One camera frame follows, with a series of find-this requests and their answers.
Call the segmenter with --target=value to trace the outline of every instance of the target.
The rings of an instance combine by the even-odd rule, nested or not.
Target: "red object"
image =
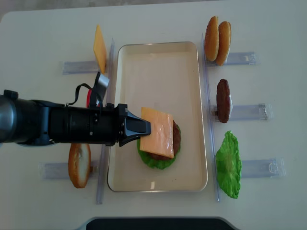
[[[86,108],[90,107],[91,94],[92,94],[92,91],[89,90],[87,93],[87,98],[86,98]]]

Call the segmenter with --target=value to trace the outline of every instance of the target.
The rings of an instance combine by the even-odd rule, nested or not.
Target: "bottom bun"
[[[84,188],[90,176],[91,149],[89,144],[71,144],[68,158],[68,174],[76,188]]]

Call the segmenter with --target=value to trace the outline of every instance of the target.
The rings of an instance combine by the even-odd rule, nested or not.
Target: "tray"
[[[107,182],[116,192],[200,191],[208,180],[198,54],[194,43],[127,45],[118,52],[115,106],[128,104],[173,115],[181,150],[164,170],[145,165],[136,141],[110,150]]]

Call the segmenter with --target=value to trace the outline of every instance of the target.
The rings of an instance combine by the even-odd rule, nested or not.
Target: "green lettuce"
[[[238,198],[242,162],[237,138],[231,131],[225,133],[220,149],[215,155],[217,181],[220,188],[231,198]]]
[[[173,159],[170,159],[170,160],[167,160],[167,161],[163,161],[163,160],[155,160],[155,159],[152,159],[147,152],[144,152],[144,151],[141,151],[140,150],[140,139],[137,140],[137,147],[138,147],[138,152],[139,152],[139,155],[142,159],[142,161],[149,167],[151,168],[157,168],[157,169],[165,169],[167,168],[168,166],[170,166],[175,160],[176,160],[176,157],[178,155],[178,153],[180,152],[180,147],[179,146],[179,149],[178,149],[178,153],[175,155],[175,157]]]

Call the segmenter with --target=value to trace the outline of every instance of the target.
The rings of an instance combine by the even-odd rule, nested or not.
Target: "cheese slice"
[[[141,109],[141,118],[151,124],[151,134],[141,137],[140,150],[174,158],[173,116],[150,108]]]
[[[106,46],[99,25],[97,25],[95,32],[94,53],[100,72],[104,74],[106,71]]]

